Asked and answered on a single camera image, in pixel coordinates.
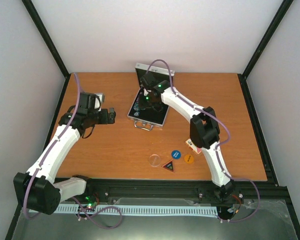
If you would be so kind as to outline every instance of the cable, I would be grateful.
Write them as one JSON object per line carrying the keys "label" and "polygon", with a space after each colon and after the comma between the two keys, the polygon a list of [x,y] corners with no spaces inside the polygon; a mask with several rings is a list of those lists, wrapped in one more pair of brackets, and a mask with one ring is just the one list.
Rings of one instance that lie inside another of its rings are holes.
{"label": "cable", "polygon": [[90,133],[89,133],[88,136],[84,136],[84,134],[85,134],[85,132],[86,132],[86,131],[84,131],[83,134],[82,134],[82,138],[83,138],[83,139],[87,139],[88,137],[90,137],[91,134],[94,132],[95,126],[96,126],[96,125],[93,125],[93,126],[92,126],[92,129],[91,129],[91,131],[90,131]]}
{"label": "cable", "polygon": [[237,197],[236,195],[234,195],[234,194],[232,194],[231,196],[239,202],[239,207],[238,207],[238,209],[237,209],[237,210],[239,211],[239,209],[240,209],[240,207],[241,207],[241,204],[242,204],[240,198],[238,198],[238,197]]}
{"label": "cable", "polygon": [[230,223],[238,223],[238,222],[241,222],[241,221],[244,221],[244,220],[247,220],[247,219],[251,218],[253,215],[255,215],[255,214],[257,213],[257,211],[258,211],[259,208],[260,208],[260,193],[259,193],[259,190],[258,190],[256,184],[255,184],[252,180],[250,180],[250,179],[248,179],[248,178],[234,178],[234,177],[230,176],[229,174],[227,174],[226,171],[225,171],[225,169],[224,169],[224,167],[223,167],[223,165],[222,165],[222,163],[221,163],[221,160],[220,160],[220,157],[219,157],[219,153],[218,153],[218,151],[217,151],[218,148],[219,148],[220,146],[222,146],[223,144],[226,144],[227,142],[230,141],[230,139],[231,139],[230,131],[228,130],[228,128],[226,127],[226,125],[224,125],[224,123],[221,122],[219,119],[217,119],[215,116],[213,116],[212,114],[210,114],[210,113],[204,111],[203,109],[200,109],[200,108],[195,107],[192,103],[188,102],[186,99],[184,99],[184,98],[181,97],[179,94],[177,94],[177,92],[174,90],[174,85],[173,85],[173,82],[172,82],[172,76],[171,76],[171,72],[170,72],[170,67],[169,67],[169,65],[167,64],[166,61],[164,61],[164,60],[162,60],[162,59],[154,60],[154,61],[149,65],[149,67],[148,67],[148,69],[147,69],[147,71],[146,71],[146,74],[149,72],[149,69],[152,67],[152,65],[153,65],[154,63],[156,63],[156,62],[162,62],[162,63],[164,63],[164,64],[166,65],[166,68],[168,69],[168,73],[169,73],[169,81],[170,81],[170,87],[171,87],[171,90],[172,90],[172,92],[173,92],[180,100],[182,100],[184,103],[186,103],[187,105],[189,105],[191,108],[194,108],[195,110],[197,110],[197,111],[199,111],[199,112],[201,112],[201,113],[203,113],[203,114],[209,116],[209,117],[212,118],[213,120],[215,120],[215,121],[216,121],[217,123],[219,123],[219,124],[224,128],[224,130],[226,131],[226,133],[227,133],[227,139],[224,140],[224,141],[222,141],[222,142],[220,142],[219,144],[217,144],[217,145],[215,146],[215,148],[214,148],[214,151],[215,151],[215,153],[216,153],[216,158],[217,158],[217,160],[218,160],[219,166],[220,166],[222,172],[224,173],[224,175],[227,176],[229,179],[234,180],[234,181],[249,181],[249,182],[253,185],[253,187],[254,187],[254,189],[255,189],[255,191],[256,191],[257,198],[258,198],[258,204],[257,204],[257,206],[256,206],[256,209],[253,211],[253,213],[251,213],[249,216],[246,216],[246,217],[244,217],[244,218],[242,218],[242,219],[239,219],[239,220],[230,220],[230,221],[228,221],[228,222],[230,222]]}
{"label": "cable", "polygon": [[[100,209],[99,211],[97,211],[96,213],[92,214],[91,216],[86,212],[85,208],[82,206],[82,204],[78,201],[78,199],[76,199],[75,197],[72,197],[72,199],[79,205],[79,207],[81,208],[81,211],[84,212],[84,214],[86,215],[86,217],[91,221],[93,222],[95,225],[97,225],[99,228],[101,229],[115,229],[117,227],[119,227],[119,225],[122,223],[122,219],[123,219],[123,216],[122,216],[122,212],[120,211],[119,208],[115,207],[115,206],[106,206],[102,209]],[[97,216],[99,213],[102,213],[103,211],[107,210],[107,209],[114,209],[116,210],[119,215],[120,215],[120,219],[119,221],[114,225],[114,226],[103,226],[99,223],[97,223],[96,221],[94,221],[92,218]]]}
{"label": "cable", "polygon": [[[82,88],[81,88],[80,80],[79,80],[79,78],[78,78],[77,73],[74,73],[74,79],[75,79],[76,86],[77,86],[77,96],[76,96],[76,103],[75,103],[74,111],[73,111],[73,114],[72,114],[72,116],[71,116],[69,122],[67,123],[67,125],[65,126],[65,128],[63,129],[63,131],[59,134],[58,139],[60,139],[60,138],[64,135],[64,133],[67,131],[67,129],[69,128],[70,124],[72,123],[72,121],[73,121],[73,119],[74,119],[74,117],[75,117],[75,115],[76,115],[76,112],[77,112],[77,110],[78,110],[78,107],[79,107],[80,93],[83,92],[83,90],[82,90]],[[41,166],[44,164],[44,161],[46,160],[48,154],[51,152],[52,148],[56,145],[57,142],[58,142],[58,140],[54,140],[54,141],[52,142],[52,144],[49,146],[49,148],[45,151],[45,153],[44,153],[44,155],[43,155],[41,161],[39,162],[39,167],[41,167]],[[32,177],[30,178],[30,181],[29,181],[29,183],[28,183],[28,186],[27,186],[27,188],[26,188],[26,190],[25,190],[25,194],[24,194],[24,199],[23,199],[23,210],[22,210],[22,211],[23,211],[24,217],[25,217],[26,219],[28,219],[28,220],[33,219],[33,218],[36,218],[36,217],[40,214],[40,213],[38,212],[38,213],[36,213],[35,215],[33,215],[33,216],[30,217],[30,216],[29,216],[28,209],[27,209],[27,204],[28,204],[28,198],[29,198],[30,189],[31,189],[31,187],[32,187],[32,184],[33,184],[33,182],[34,182],[34,180],[35,180],[35,177],[36,177],[36,175],[38,174],[39,170],[40,170],[40,168],[37,168],[37,169],[34,171]]]}

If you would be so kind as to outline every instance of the metal floor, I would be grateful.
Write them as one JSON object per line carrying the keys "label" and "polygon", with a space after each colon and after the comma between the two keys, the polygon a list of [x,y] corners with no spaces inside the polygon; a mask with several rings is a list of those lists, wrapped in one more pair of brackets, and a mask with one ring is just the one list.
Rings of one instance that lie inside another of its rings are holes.
{"label": "metal floor", "polygon": [[[245,204],[233,219],[249,215],[256,203]],[[118,216],[100,215],[100,223],[112,226]],[[201,216],[124,216],[122,224],[101,229],[75,214],[41,214],[26,220],[21,214],[13,240],[297,240],[288,209],[281,200],[261,201],[261,209],[240,223],[220,223]]]}

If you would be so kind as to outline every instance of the red triangle token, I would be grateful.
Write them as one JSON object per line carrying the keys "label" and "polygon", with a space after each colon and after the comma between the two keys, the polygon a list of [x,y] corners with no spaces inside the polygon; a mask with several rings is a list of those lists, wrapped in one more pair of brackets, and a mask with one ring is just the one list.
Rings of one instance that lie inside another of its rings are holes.
{"label": "red triangle token", "polygon": [[169,170],[169,171],[171,171],[171,172],[175,172],[175,170],[174,170],[174,164],[173,164],[173,161],[172,160],[170,160],[170,161],[168,161],[166,164],[164,164],[163,166],[162,166],[164,169],[167,169],[167,170]]}

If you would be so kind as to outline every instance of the white robotic arm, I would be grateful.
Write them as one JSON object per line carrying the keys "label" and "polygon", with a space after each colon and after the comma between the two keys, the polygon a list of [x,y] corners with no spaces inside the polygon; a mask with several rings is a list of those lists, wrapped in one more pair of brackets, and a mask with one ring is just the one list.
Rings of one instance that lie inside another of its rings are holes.
{"label": "white robotic arm", "polygon": [[[165,89],[163,91],[163,93],[161,94],[161,100],[164,104],[172,107],[173,109],[175,109],[178,113],[180,113],[189,123],[191,121],[191,119],[193,118],[194,115],[199,115],[201,112],[196,110],[195,108],[199,108],[199,109],[204,109],[204,107],[196,105],[194,102],[190,101],[189,99],[187,99],[185,96],[183,96],[180,92],[178,92],[178,90],[173,87],[174,92],[177,94],[175,94],[172,91],[171,87],[168,87],[167,89]],[[186,104],[185,101],[182,101],[180,99],[180,97],[178,97],[178,95],[183,98],[184,100],[186,100],[188,103],[191,103],[194,107],[190,107],[189,104]],[[218,187],[222,187],[224,185],[226,185],[228,182],[230,182],[230,178],[228,178],[225,173],[227,173],[230,176],[230,173],[227,170],[225,161],[222,157],[220,148],[217,149],[218,151],[218,155],[220,158],[220,162],[223,166],[224,171],[221,169],[218,159],[217,159],[217,154],[215,151],[215,147],[216,145],[219,144],[219,141],[214,142],[210,145],[210,148],[204,148],[202,147],[202,152],[205,156],[205,159],[208,163],[210,172],[211,172],[211,178],[212,178],[212,182],[217,185]]]}
{"label": "white robotic arm", "polygon": [[88,177],[76,175],[58,183],[55,183],[55,178],[68,152],[83,137],[86,129],[92,127],[93,131],[95,125],[115,123],[114,109],[110,108],[109,112],[101,109],[103,101],[102,93],[82,92],[74,116],[71,113],[74,106],[71,106],[61,117],[55,135],[39,159],[26,173],[18,172],[13,179],[19,204],[40,213],[52,214],[60,202],[87,191]]}
{"label": "white robotic arm", "polygon": [[220,143],[218,123],[203,113],[215,117],[215,111],[211,107],[204,108],[187,99],[171,86],[169,81],[157,80],[151,72],[146,73],[140,81],[144,90],[139,94],[139,106],[147,108],[163,103],[175,109],[190,123],[190,139],[196,147],[202,149],[212,182],[218,188],[214,194],[222,202],[233,191],[234,186],[218,147]]}

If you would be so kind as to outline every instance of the wooden table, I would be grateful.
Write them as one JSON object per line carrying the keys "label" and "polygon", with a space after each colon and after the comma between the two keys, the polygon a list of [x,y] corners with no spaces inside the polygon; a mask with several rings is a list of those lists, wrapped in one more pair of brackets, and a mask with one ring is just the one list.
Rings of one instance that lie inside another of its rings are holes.
{"label": "wooden table", "polygon": [[[170,108],[163,128],[145,131],[134,127],[127,118],[138,92],[135,73],[79,73],[82,88],[89,93],[104,93],[103,108],[114,107],[115,124],[97,125],[88,139],[80,139],[62,163],[57,177],[84,175],[107,179],[211,180],[203,154],[196,155],[186,145],[189,123]],[[235,73],[176,73],[174,85],[198,105],[214,108],[217,117],[231,132],[231,141],[221,147],[222,155],[233,177],[266,181],[245,100]],[[60,111],[60,117],[76,103],[77,86],[72,74]],[[227,134],[220,127],[220,140]],[[161,167],[179,150],[181,159],[174,160],[175,172]],[[148,158],[161,157],[161,165],[152,167]],[[192,154],[193,164],[183,160]]]}

